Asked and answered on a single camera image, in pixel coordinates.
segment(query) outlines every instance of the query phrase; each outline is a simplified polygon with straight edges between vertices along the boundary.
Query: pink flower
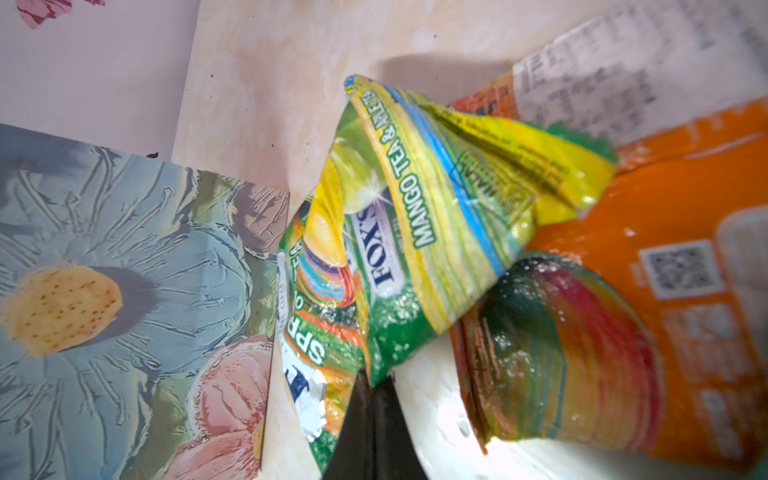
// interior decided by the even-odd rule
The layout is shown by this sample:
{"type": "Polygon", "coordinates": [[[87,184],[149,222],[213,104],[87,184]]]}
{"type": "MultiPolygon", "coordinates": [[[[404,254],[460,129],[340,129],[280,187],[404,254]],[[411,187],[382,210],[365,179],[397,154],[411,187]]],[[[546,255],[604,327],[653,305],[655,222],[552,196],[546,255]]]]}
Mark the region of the pink flower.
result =
{"type": "MultiPolygon", "coordinates": [[[[85,0],[104,5],[105,0],[85,0]]],[[[16,8],[29,28],[37,28],[46,18],[58,18],[72,11],[71,0],[16,0],[16,8]]]]}
{"type": "Polygon", "coordinates": [[[272,343],[265,336],[217,351],[190,391],[197,437],[181,446],[164,480],[251,480],[259,472],[272,343]]]}

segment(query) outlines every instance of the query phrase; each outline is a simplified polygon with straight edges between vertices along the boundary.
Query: table surface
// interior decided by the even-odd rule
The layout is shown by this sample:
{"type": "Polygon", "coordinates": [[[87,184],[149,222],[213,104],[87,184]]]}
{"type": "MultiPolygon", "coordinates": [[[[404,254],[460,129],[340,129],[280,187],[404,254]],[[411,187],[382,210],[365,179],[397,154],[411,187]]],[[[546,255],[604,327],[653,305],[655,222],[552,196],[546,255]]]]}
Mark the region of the table surface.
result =
{"type": "MultiPolygon", "coordinates": [[[[616,0],[202,0],[173,162],[290,190],[314,188],[345,98],[364,74],[449,102],[616,0]]],[[[319,478],[275,348],[259,478],[319,478]]],[[[443,336],[396,369],[417,454],[439,478],[732,478],[733,473],[546,440],[484,456],[443,336]]]]}

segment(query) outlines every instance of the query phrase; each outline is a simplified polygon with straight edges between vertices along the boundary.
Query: folded plastic wrapper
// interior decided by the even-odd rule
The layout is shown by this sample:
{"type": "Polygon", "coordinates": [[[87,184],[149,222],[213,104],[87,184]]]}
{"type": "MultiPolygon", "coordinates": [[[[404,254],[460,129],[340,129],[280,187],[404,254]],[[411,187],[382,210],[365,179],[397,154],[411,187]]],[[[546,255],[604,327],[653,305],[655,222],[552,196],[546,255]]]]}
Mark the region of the folded plastic wrapper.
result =
{"type": "Polygon", "coordinates": [[[559,127],[462,114],[356,76],[319,185],[281,246],[283,366],[329,461],[355,375],[371,385],[445,332],[537,225],[591,208],[613,151],[559,127]]]}
{"type": "MultiPolygon", "coordinates": [[[[516,116],[511,75],[453,105],[516,116]]],[[[491,437],[744,470],[768,435],[768,101],[618,150],[585,218],[542,227],[452,331],[491,437]]]]}

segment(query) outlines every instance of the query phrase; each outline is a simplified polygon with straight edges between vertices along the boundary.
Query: qr code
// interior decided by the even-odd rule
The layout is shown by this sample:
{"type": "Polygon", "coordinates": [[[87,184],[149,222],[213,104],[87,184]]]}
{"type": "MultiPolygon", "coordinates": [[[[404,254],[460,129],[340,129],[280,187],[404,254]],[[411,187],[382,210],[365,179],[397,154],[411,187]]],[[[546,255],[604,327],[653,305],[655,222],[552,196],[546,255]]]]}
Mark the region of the qr code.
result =
{"type": "Polygon", "coordinates": [[[640,250],[640,259],[659,300],[702,296],[725,290],[709,240],[640,250]]]}

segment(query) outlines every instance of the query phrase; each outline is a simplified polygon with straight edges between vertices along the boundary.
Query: black object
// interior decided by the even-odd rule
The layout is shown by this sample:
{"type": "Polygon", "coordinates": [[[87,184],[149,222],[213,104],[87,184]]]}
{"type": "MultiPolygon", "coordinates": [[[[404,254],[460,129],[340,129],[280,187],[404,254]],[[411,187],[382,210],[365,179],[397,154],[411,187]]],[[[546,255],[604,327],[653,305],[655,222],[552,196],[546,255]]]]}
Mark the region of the black object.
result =
{"type": "Polygon", "coordinates": [[[339,443],[323,480],[427,480],[389,377],[371,390],[358,372],[339,443]]]}

